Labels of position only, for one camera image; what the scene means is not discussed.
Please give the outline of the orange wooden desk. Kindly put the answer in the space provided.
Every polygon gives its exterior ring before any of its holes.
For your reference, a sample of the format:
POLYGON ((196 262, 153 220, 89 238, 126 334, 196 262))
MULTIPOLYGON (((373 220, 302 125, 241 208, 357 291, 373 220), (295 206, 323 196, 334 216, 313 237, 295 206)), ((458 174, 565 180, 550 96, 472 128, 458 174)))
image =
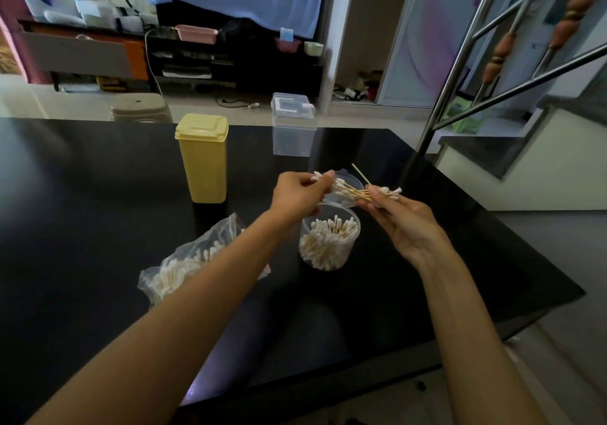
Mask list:
POLYGON ((18 23, 31 64, 37 72, 50 75, 55 90, 60 73, 145 81, 156 90, 142 34, 27 19, 18 23))

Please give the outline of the beige plastic stool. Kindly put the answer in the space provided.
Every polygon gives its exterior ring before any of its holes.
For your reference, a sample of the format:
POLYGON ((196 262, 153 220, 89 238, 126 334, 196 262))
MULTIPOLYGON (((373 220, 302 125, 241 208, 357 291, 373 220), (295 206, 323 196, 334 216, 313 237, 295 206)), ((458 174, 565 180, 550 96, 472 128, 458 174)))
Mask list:
POLYGON ((115 122, 173 123, 168 104, 158 93, 123 93, 110 103, 115 122))

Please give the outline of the person's left hand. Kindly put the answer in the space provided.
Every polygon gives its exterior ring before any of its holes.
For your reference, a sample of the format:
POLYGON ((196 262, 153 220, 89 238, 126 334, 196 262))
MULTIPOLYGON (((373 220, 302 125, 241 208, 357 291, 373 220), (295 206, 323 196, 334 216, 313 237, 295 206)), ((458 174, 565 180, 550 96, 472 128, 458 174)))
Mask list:
POLYGON ((283 172, 277 179, 269 213, 280 223, 291 226, 303 220, 304 196, 321 195, 332 191, 336 174, 330 170, 320 176, 305 172, 283 172))

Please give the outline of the person's right forearm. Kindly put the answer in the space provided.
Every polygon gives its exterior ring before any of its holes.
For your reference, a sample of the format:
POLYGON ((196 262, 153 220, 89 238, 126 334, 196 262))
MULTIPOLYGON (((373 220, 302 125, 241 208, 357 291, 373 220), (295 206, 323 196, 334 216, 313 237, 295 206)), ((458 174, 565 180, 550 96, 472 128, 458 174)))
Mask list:
POLYGON ((449 243, 421 243, 418 270, 457 425, 549 425, 506 353, 465 263, 449 243))

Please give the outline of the black tv cabinet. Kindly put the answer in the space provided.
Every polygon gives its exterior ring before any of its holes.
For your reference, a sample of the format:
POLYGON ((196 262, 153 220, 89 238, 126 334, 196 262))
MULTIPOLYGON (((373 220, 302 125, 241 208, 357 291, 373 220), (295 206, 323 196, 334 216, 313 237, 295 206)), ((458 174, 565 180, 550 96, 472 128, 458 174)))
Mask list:
POLYGON ((304 53, 302 41, 296 54, 279 52, 279 31, 265 29, 251 19, 231 17, 171 0, 156 6, 160 26, 147 37, 150 70, 195 81, 233 85, 238 92, 294 93, 317 98, 324 66, 321 58, 304 53), (219 30, 216 45, 182 42, 178 24, 219 30))

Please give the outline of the clear round plastic lid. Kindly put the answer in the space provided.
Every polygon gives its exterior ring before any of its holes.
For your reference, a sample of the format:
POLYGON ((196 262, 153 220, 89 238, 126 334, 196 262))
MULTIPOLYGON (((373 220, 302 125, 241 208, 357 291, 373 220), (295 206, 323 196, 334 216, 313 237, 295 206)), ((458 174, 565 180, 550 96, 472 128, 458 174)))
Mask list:
MULTIPOLYGON (((364 185, 352 174, 350 174, 347 169, 340 169, 336 171, 336 182, 342 181, 346 186, 350 186, 351 188, 361 191, 364 189, 364 185)), ((330 194, 327 194, 324 198, 324 201, 333 206, 341 206, 345 208, 352 208, 357 206, 357 202, 355 198, 345 196, 338 189, 333 189, 330 194)))

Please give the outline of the steel stair railing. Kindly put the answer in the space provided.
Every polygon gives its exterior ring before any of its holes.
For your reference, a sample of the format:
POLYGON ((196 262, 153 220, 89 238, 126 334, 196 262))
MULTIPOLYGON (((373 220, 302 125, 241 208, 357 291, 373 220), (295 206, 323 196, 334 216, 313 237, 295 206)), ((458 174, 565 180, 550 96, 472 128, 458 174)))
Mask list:
POLYGON ((566 0, 562 10, 559 12, 560 17, 552 29, 543 55, 536 63, 534 71, 527 76, 525 81, 520 82, 518 85, 513 86, 498 95, 489 95, 488 91, 492 86, 497 85, 498 79, 502 76, 507 62, 512 58, 512 53, 517 47, 520 28, 535 1, 536 0, 514 0, 507 7, 499 10, 495 17, 489 22, 486 22, 486 18, 490 13, 494 0, 478 1, 472 18, 466 28, 462 42, 459 45, 457 54, 445 77, 444 84, 431 109, 429 119, 422 132, 419 143, 416 146, 416 152, 420 156, 426 154, 437 131, 466 120, 491 106, 500 104, 541 84, 569 73, 575 68, 584 66, 593 60, 600 59, 607 55, 607 43, 604 43, 597 48, 593 48, 588 53, 584 53, 572 60, 566 61, 559 67, 549 69, 550 63, 555 55, 579 31, 586 14, 596 3, 596 0, 566 0), (507 21, 510 21, 511 24, 490 51, 490 57, 486 60, 484 67, 482 68, 480 85, 472 98, 470 106, 463 109, 462 112, 445 119, 444 116, 447 105, 450 103, 451 97, 455 95, 460 75, 466 67, 466 63, 474 49, 474 45, 489 32, 497 30, 501 24, 507 21))

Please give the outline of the yellow plastic lidded container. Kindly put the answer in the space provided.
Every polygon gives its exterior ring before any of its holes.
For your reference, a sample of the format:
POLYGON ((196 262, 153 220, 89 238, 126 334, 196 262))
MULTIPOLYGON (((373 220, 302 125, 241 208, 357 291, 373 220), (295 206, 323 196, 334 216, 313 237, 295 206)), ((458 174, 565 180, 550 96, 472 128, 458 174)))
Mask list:
POLYGON ((221 204, 226 200, 228 132, 228 120, 220 115, 186 114, 176 127, 175 139, 196 204, 221 204))

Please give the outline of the clear plastic zip bag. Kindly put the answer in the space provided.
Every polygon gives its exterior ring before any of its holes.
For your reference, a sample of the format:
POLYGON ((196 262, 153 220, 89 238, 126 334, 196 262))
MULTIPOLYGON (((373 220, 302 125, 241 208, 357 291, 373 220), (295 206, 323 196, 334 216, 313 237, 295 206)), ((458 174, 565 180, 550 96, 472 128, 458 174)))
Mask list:
POLYGON ((143 270, 138 278, 138 289, 149 299, 150 308, 158 306, 205 268, 246 229, 245 223, 234 212, 194 241, 176 248, 159 266, 143 270))

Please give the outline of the pile of bagged cotton swabs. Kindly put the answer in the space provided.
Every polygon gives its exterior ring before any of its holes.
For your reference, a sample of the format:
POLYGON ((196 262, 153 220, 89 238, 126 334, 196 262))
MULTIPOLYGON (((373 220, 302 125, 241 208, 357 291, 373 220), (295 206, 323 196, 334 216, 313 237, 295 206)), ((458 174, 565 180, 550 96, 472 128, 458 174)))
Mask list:
POLYGON ((148 297, 151 306, 156 306, 193 277, 224 248, 224 244, 215 241, 208 249, 194 245, 185 253, 182 252, 181 258, 175 253, 172 257, 163 260, 159 267, 142 271, 138 288, 148 297))

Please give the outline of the person's left forearm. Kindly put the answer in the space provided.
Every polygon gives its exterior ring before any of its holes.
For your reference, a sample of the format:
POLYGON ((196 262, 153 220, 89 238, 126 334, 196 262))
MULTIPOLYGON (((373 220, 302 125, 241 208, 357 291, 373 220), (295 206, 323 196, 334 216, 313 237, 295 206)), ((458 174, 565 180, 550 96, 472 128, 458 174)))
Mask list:
POLYGON ((133 323, 25 425, 167 425, 286 233, 306 214, 263 213, 133 323))

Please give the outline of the person's right hand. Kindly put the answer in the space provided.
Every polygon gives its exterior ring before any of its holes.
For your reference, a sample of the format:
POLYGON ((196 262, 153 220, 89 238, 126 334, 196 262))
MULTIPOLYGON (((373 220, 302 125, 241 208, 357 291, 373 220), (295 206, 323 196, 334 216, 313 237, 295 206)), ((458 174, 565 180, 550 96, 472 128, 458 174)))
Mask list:
POLYGON ((358 205, 379 223, 398 223, 404 232, 403 258, 418 271, 436 266, 440 255, 450 246, 432 210, 420 201, 403 197, 404 206, 368 207, 368 201, 358 205))

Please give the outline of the bunch of wooden cotton swabs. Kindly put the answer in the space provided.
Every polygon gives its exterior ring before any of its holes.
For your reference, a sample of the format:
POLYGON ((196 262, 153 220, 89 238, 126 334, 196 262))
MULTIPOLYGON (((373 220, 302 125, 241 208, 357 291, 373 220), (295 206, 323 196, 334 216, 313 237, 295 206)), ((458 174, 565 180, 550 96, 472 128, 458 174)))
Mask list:
POLYGON ((361 191, 358 191, 358 190, 355 190, 355 189, 351 188, 350 186, 346 186, 344 184, 344 182, 342 182, 340 180, 336 182, 336 179, 335 179, 335 182, 333 183, 332 191, 333 191, 334 188, 338 189, 339 191, 341 191, 342 192, 341 194, 343 194, 345 196, 355 198, 356 201, 357 201, 356 202, 357 205, 358 205, 358 200, 361 200, 361 199, 365 200, 365 201, 369 200, 369 198, 368 198, 368 190, 366 190, 366 188, 364 188, 361 191))

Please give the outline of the clear rectangular plastic box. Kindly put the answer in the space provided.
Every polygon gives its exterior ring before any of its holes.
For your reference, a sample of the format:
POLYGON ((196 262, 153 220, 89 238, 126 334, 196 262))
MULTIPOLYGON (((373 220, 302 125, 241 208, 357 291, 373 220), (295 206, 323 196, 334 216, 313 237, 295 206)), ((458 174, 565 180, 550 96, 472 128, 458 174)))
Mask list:
POLYGON ((308 158, 317 130, 315 106, 307 96, 276 92, 271 109, 273 154, 308 158))

